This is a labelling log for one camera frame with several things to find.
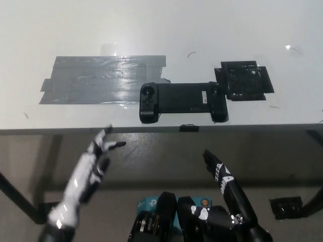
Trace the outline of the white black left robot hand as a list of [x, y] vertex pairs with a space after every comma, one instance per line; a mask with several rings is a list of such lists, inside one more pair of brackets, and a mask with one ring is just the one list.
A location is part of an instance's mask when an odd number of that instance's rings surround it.
[[88, 203], [98, 189], [110, 165], [110, 152], [126, 145], [125, 141], [109, 141], [113, 127], [102, 129], [81, 154], [67, 183], [63, 201], [75, 205]]

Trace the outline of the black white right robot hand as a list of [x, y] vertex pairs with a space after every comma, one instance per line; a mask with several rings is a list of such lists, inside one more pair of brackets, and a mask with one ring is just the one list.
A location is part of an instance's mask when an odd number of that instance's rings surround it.
[[209, 150], [204, 151], [203, 158], [207, 170], [214, 177], [223, 195], [229, 213], [221, 211], [214, 212], [210, 209], [193, 205], [189, 206], [189, 212], [210, 225], [229, 229], [257, 227], [258, 219], [247, 196], [225, 164]]

